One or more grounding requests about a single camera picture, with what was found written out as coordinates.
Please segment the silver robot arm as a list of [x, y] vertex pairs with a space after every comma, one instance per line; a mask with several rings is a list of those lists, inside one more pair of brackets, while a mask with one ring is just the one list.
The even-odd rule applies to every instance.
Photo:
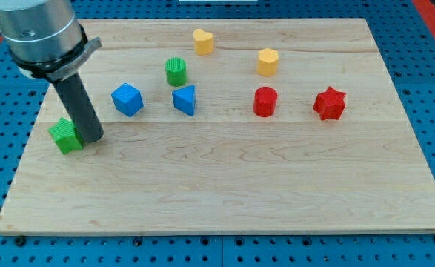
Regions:
[[28, 76], [61, 82], [101, 46], [89, 40], [67, 0], [0, 0], [0, 32]]

